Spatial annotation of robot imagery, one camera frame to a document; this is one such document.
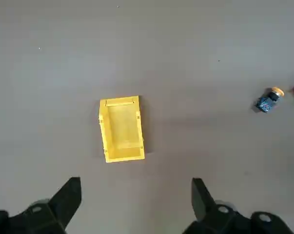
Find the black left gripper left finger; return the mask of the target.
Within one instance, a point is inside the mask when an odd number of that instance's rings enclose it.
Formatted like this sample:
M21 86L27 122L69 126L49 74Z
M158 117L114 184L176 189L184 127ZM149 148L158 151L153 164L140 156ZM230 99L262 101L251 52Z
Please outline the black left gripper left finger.
M0 234L64 234L82 199L80 177L71 177L47 201L37 201L18 215L0 210Z

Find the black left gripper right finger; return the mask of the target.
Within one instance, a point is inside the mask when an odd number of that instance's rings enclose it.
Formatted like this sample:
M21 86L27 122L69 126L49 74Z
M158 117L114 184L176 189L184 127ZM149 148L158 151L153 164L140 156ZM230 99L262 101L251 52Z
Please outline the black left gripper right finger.
M257 211L247 218L226 204L217 204L201 178L193 178L191 202L196 220L185 234L292 234L277 215Z

